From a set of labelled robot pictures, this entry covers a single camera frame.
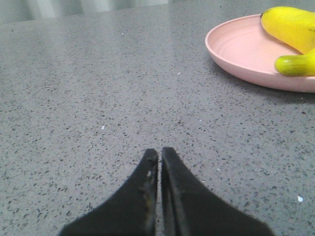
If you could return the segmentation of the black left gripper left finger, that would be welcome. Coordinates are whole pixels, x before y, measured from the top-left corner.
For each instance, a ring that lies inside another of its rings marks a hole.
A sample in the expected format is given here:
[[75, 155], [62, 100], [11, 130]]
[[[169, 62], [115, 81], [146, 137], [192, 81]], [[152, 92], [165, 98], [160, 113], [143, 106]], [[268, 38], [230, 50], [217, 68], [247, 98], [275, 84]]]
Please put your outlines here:
[[147, 149], [126, 182], [103, 204], [66, 225], [62, 236], [153, 236], [158, 153]]

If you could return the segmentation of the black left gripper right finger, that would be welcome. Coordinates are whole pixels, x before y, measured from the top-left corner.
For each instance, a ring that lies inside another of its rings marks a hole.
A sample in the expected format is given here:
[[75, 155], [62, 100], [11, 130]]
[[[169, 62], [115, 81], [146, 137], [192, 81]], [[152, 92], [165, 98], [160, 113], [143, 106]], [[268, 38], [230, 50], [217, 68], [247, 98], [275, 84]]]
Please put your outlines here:
[[162, 150], [161, 193], [168, 236], [270, 236], [269, 227], [205, 187], [171, 147]]

